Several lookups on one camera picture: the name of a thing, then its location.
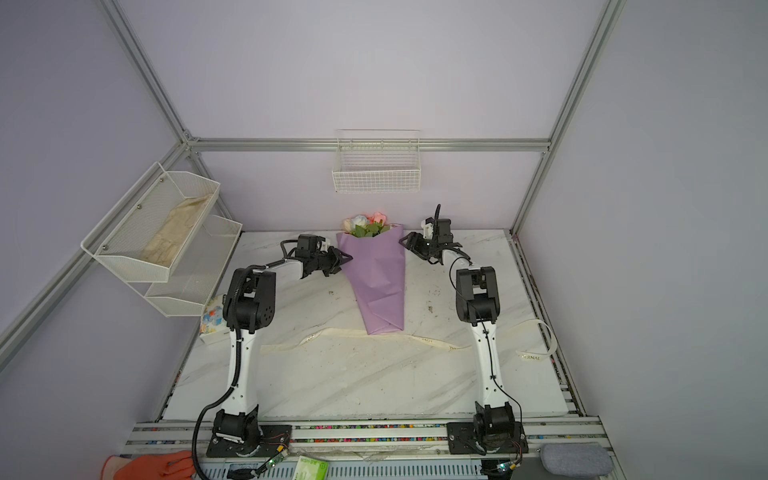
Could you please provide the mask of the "purple pink wrapping paper sheet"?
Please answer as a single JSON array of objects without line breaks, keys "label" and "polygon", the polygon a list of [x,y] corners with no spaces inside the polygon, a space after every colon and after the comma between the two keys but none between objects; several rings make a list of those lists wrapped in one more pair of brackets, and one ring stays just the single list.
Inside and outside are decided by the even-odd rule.
[{"label": "purple pink wrapping paper sheet", "polygon": [[371,238],[338,233],[338,248],[353,257],[342,266],[355,294],[368,335],[395,333],[405,326],[403,226],[394,224]]}]

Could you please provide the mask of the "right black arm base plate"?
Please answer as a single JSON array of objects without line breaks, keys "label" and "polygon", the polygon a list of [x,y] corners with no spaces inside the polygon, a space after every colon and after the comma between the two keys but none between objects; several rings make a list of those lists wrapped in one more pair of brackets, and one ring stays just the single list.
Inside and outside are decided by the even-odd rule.
[{"label": "right black arm base plate", "polygon": [[472,422],[449,422],[446,430],[451,455],[516,455],[529,452],[521,422],[516,422],[511,430],[483,436],[475,431]]}]

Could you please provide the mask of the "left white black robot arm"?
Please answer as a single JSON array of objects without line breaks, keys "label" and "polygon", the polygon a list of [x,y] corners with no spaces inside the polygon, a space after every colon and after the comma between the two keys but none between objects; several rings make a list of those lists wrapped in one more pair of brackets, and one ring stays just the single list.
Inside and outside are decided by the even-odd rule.
[{"label": "left white black robot arm", "polygon": [[201,424],[212,412],[210,445],[225,447],[239,456],[260,449],[266,442],[258,421],[257,394],[249,382],[259,334],[273,323],[277,313],[278,288],[315,272],[330,277],[353,260],[351,254],[314,234],[283,240],[280,249],[279,259],[238,268],[231,277],[222,299],[222,318],[229,332],[227,390],[204,406],[196,420]]}]

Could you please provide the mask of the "white blue fake flower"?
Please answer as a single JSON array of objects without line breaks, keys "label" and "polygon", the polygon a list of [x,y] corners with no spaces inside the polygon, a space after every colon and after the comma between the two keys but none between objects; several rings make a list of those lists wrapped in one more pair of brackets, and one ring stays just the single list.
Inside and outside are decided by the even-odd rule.
[{"label": "white blue fake flower", "polygon": [[370,220],[365,215],[357,215],[350,219],[351,229],[353,231],[357,229],[363,229],[365,230],[367,226],[370,224]]}]

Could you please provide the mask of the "cream ribbon strip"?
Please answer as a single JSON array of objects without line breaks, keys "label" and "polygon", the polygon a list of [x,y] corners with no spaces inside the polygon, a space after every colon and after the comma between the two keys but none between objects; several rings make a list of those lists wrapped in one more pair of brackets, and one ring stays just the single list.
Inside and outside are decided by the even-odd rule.
[{"label": "cream ribbon strip", "polygon": [[[542,337],[543,337],[542,342],[547,345],[546,349],[542,352],[530,351],[530,350],[517,350],[516,354],[518,357],[524,360],[543,361],[546,358],[552,358],[558,352],[558,349],[559,349],[559,342],[556,338],[554,330],[543,320],[538,318],[526,319],[523,322],[511,327],[509,330],[501,332],[498,335],[498,337],[499,338],[511,337],[527,329],[536,329],[538,332],[541,332],[541,327],[544,328],[544,333],[542,334]],[[348,339],[373,339],[373,340],[384,340],[384,341],[413,341],[416,343],[426,345],[428,347],[438,348],[446,351],[454,351],[454,350],[458,351],[458,350],[467,349],[467,346],[458,346],[443,340],[430,338],[430,337],[423,337],[423,336],[418,336],[413,334],[406,334],[402,332],[386,333],[381,335],[368,335],[362,330],[324,328],[304,337],[302,340],[300,340],[298,343],[295,343],[295,344],[283,343],[283,344],[262,345],[260,347],[260,352],[262,354],[287,352],[287,351],[298,349],[299,347],[302,347],[321,337],[348,338]]]}]

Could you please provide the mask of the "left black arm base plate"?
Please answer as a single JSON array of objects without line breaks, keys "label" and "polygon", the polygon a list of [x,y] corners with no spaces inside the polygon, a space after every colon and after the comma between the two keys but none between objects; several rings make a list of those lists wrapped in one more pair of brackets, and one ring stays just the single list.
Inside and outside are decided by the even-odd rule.
[{"label": "left black arm base plate", "polygon": [[213,435],[206,450],[208,458],[268,458],[278,453],[279,447],[288,448],[293,428],[288,424],[249,425],[224,422],[214,425]]}]

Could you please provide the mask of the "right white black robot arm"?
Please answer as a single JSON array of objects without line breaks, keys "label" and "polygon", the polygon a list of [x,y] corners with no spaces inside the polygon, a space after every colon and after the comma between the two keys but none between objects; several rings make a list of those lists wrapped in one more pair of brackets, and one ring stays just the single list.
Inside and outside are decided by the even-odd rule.
[{"label": "right white black robot arm", "polygon": [[475,265],[454,239],[451,221],[438,213],[422,222],[421,232],[411,232],[399,243],[419,259],[447,268],[457,317],[473,337],[480,394],[464,447],[481,455],[504,450],[522,455],[523,409],[503,386],[496,343],[501,305],[495,269]]}]

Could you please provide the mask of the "red pink fake rose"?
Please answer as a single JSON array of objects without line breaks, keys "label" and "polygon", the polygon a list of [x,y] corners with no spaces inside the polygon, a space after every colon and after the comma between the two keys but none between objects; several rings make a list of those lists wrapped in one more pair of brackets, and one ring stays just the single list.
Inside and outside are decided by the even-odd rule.
[{"label": "red pink fake rose", "polygon": [[377,224],[379,226],[384,226],[387,222],[387,216],[381,212],[372,214],[368,219],[371,224]]}]

